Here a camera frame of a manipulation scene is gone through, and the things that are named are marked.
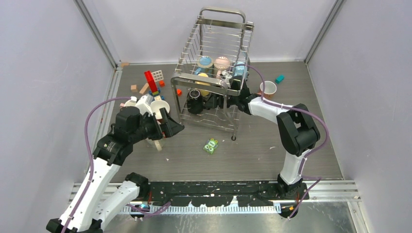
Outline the black mug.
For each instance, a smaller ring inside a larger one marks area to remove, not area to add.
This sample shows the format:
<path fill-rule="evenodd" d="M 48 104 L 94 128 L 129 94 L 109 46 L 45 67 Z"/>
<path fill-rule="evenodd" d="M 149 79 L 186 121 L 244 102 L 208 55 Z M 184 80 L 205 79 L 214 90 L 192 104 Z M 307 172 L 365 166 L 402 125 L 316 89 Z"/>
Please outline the black mug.
<path fill-rule="evenodd" d="M 203 96 L 198 89 L 191 89 L 187 96 L 187 109 L 191 114 L 200 114 L 203 109 Z"/>

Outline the dark red mug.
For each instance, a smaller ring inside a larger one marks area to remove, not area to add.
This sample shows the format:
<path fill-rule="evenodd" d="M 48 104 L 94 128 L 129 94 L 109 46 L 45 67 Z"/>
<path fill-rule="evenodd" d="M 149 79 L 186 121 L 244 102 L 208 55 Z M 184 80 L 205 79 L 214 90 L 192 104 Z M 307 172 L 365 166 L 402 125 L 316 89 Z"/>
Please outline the dark red mug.
<path fill-rule="evenodd" d="M 162 115 L 160 113 L 160 109 L 165 108 L 166 109 L 166 113 L 170 113 L 170 106 L 169 104 L 164 101 L 164 100 L 154 100 L 151 104 L 150 104 L 150 108 L 152 113 L 154 114 L 155 118 L 157 120 L 161 120 L 162 119 Z"/>

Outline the beige cup tier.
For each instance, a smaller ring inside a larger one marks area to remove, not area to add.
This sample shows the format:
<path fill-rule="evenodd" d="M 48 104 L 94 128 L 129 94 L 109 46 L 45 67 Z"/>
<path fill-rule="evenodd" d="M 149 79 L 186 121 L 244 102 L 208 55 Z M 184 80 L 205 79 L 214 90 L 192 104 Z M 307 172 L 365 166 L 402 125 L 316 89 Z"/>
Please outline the beige cup tier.
<path fill-rule="evenodd" d="M 162 151 L 164 144 L 165 144 L 165 139 L 159 139 L 159 140 L 146 139 L 146 142 L 151 147 L 155 148 L 157 151 Z"/>

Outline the light pink mug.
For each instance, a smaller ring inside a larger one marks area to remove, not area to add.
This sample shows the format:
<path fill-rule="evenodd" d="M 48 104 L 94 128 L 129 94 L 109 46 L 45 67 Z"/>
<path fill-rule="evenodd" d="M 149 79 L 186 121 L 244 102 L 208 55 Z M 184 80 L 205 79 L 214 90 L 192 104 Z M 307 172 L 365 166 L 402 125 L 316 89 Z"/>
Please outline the light pink mug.
<path fill-rule="evenodd" d="M 125 107 L 136 107 L 137 106 L 137 99 L 129 99 L 125 103 L 120 104 L 120 109 L 125 108 Z"/>

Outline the salmon pink mug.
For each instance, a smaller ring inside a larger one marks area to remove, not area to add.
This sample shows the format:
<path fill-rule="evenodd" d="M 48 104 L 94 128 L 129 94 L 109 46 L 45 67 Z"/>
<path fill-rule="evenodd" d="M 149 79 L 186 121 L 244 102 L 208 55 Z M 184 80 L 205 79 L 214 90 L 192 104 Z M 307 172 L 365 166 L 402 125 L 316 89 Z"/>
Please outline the salmon pink mug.
<path fill-rule="evenodd" d="M 277 86 L 272 81 L 264 81 L 259 86 L 258 94 L 271 100 L 277 91 Z"/>

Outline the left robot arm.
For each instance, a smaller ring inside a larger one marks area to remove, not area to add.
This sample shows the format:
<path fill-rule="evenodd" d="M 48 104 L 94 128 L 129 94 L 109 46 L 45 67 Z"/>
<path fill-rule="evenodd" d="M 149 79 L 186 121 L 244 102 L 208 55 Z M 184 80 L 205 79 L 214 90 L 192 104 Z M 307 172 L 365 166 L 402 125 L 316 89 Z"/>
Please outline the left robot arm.
<path fill-rule="evenodd" d="M 110 221 L 131 200 L 145 200 L 149 195 L 148 179 L 134 172 L 126 176 L 120 189 L 105 201 L 104 191 L 119 171 L 134 144 L 145 140 L 172 137 L 184 130 L 166 108 L 159 113 L 142 114 L 137 107 L 123 107 L 116 115 L 111 131 L 101 138 L 91 154 L 88 175 L 75 198 L 59 217 L 49 220 L 51 233 L 102 233 Z"/>

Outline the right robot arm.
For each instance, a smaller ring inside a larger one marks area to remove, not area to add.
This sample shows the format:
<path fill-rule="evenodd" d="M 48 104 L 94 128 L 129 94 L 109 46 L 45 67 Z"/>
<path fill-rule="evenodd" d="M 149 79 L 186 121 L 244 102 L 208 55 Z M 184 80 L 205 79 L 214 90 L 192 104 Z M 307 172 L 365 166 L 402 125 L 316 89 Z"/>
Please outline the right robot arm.
<path fill-rule="evenodd" d="M 230 86 L 240 90 L 239 96 L 231 96 L 225 103 L 212 94 L 204 101 L 204 108 L 235 105 L 248 115 L 262 117 L 277 125 L 286 156 L 276 188 L 281 198 L 290 199 L 302 187 L 303 167 L 308 156 L 317 149 L 315 145 L 321 134 L 314 121 L 320 118 L 309 112 L 304 104 L 292 106 L 271 101 L 268 96 L 276 91 L 273 82 L 262 82 L 258 93 L 251 93 L 247 85 L 240 87 L 238 83 L 238 77 L 235 77 Z"/>

